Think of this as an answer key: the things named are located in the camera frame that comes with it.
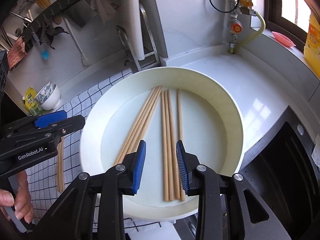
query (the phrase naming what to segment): wooden chopstick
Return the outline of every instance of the wooden chopstick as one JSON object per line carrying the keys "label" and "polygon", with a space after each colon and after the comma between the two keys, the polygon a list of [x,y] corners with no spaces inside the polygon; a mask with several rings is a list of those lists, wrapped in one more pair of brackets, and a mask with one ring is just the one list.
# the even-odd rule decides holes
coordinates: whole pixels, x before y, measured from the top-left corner
{"label": "wooden chopstick", "polygon": [[169,201],[169,174],[168,174],[168,149],[165,118],[164,92],[161,91],[161,116],[162,116],[162,151],[163,151],[163,191],[164,201]]}
{"label": "wooden chopstick", "polygon": [[63,146],[64,137],[61,137],[61,142],[57,146],[57,186],[58,191],[61,193],[64,191],[64,176],[63,176]]}
{"label": "wooden chopstick", "polygon": [[169,201],[174,200],[173,189],[173,172],[172,172],[172,154],[171,154],[171,137],[170,137],[170,121],[169,121],[169,105],[168,105],[168,91],[164,91],[164,105],[165,105],[165,121],[166,121],[166,135],[167,135],[167,153],[168,153],[168,178],[169,178]]}
{"label": "wooden chopstick", "polygon": [[171,143],[171,155],[172,155],[172,168],[173,168],[173,180],[174,180],[174,192],[176,199],[180,199],[180,174],[176,156],[176,141],[174,136],[174,124],[173,124],[173,116],[172,116],[172,106],[171,106],[171,98],[170,98],[170,90],[167,92],[168,97],[168,106],[169,106],[169,121],[170,121],[170,143]]}
{"label": "wooden chopstick", "polygon": [[125,155],[125,154],[123,154],[124,152],[127,153],[128,148],[129,148],[129,146],[130,146],[130,143],[131,143],[131,141],[132,141],[132,137],[133,137],[135,131],[136,131],[137,128],[138,128],[139,122],[141,121],[141,116],[144,115],[145,110],[146,110],[146,107],[147,107],[147,105],[149,104],[152,96],[153,96],[154,93],[156,92],[156,89],[157,89],[157,87],[154,87],[154,88],[151,90],[149,96],[147,97],[145,103],[143,104],[143,106],[142,106],[142,108],[141,108],[138,116],[136,117],[133,125],[131,126],[131,129],[130,129],[130,131],[129,131],[129,133],[128,133],[128,135],[127,135],[127,137],[126,137],[126,139],[125,139],[125,141],[124,141],[124,143],[123,143],[123,145],[122,145],[122,147],[121,147],[121,150],[119,151],[119,154],[118,154],[115,162],[113,163],[113,166],[114,166],[114,165],[117,165],[118,163],[121,163],[121,162],[119,161],[119,159],[121,158],[121,156],[124,156],[124,155]]}
{"label": "wooden chopstick", "polygon": [[142,117],[141,122],[139,123],[139,127],[133,136],[133,139],[130,143],[130,147],[129,147],[129,150],[127,153],[135,152],[137,150],[137,147],[138,147],[138,144],[140,141],[139,139],[141,138],[140,134],[142,133],[142,131],[144,129],[144,124],[147,123],[147,119],[148,119],[148,121],[150,121],[151,116],[150,116],[150,118],[148,118],[149,114],[151,113],[152,109],[154,110],[155,106],[153,107],[153,105],[156,104],[156,101],[158,100],[160,93],[161,93],[161,87],[157,87],[157,90],[156,90],[155,94],[153,95],[152,99],[150,100],[150,103],[147,106],[147,109],[144,113],[144,116]]}
{"label": "wooden chopstick", "polygon": [[[178,127],[179,127],[179,132],[178,132],[178,140],[182,140],[182,114],[181,114],[181,99],[180,99],[180,89],[177,89],[177,110],[178,110]],[[182,185],[180,186],[180,200],[185,201],[186,196],[185,192],[182,188]]]}
{"label": "wooden chopstick", "polygon": [[141,131],[140,131],[140,133],[139,133],[139,135],[138,135],[135,143],[133,144],[133,148],[132,148],[131,151],[128,152],[128,153],[135,152],[135,151],[137,150],[138,146],[139,146],[140,140],[143,139],[143,137],[144,137],[144,135],[145,135],[145,133],[146,133],[146,130],[147,130],[147,128],[148,128],[148,125],[149,125],[149,123],[150,123],[151,117],[152,117],[152,115],[153,115],[153,112],[154,112],[155,109],[156,109],[156,105],[157,105],[157,103],[158,103],[158,99],[159,99],[160,94],[161,94],[161,87],[159,87],[159,90],[158,90],[158,92],[156,93],[156,97],[155,97],[155,100],[153,101],[153,104],[152,104],[152,106],[151,106],[150,112],[148,113],[147,119],[145,120],[145,122],[144,122],[144,124],[143,124],[143,126],[142,126],[142,129],[141,129]]}

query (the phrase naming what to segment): yellow oil bottle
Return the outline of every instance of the yellow oil bottle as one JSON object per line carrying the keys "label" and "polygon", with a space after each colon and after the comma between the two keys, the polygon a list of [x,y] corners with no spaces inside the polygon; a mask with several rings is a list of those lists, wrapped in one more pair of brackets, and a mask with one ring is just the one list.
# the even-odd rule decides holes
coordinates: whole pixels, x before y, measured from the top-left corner
{"label": "yellow oil bottle", "polygon": [[310,15],[309,22],[309,31],[303,53],[306,61],[320,76],[320,25],[313,14]]}

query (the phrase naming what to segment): large white plate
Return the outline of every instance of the large white plate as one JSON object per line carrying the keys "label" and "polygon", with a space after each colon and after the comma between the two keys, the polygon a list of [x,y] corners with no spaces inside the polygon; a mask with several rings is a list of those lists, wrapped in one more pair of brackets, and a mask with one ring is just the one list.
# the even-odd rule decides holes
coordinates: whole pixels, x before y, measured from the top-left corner
{"label": "large white plate", "polygon": [[[112,165],[150,90],[170,88],[174,120],[176,88],[181,91],[183,144],[217,173],[238,172],[243,158],[243,119],[231,95],[218,82],[194,70],[161,67],[136,73],[108,90],[91,110],[80,141],[80,159],[90,175]],[[161,104],[143,138],[147,153],[138,194],[123,196],[124,213],[144,220],[174,220],[197,212],[198,197],[163,201]]]}

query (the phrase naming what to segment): window frame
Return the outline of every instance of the window frame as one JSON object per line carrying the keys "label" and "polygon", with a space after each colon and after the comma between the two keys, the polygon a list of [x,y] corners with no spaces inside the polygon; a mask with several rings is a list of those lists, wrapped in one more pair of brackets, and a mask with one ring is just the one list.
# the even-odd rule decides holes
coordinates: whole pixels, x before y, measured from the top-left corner
{"label": "window frame", "polygon": [[266,28],[287,36],[301,52],[307,40],[307,33],[281,16],[282,0],[265,0],[264,15]]}

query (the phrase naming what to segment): pink dish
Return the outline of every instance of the pink dish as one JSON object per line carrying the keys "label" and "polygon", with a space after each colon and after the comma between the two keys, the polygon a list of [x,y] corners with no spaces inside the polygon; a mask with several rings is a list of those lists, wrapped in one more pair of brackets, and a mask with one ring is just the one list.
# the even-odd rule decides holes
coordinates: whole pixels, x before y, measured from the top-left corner
{"label": "pink dish", "polygon": [[281,44],[287,47],[295,47],[296,45],[286,36],[281,33],[272,32],[274,38],[279,41]]}

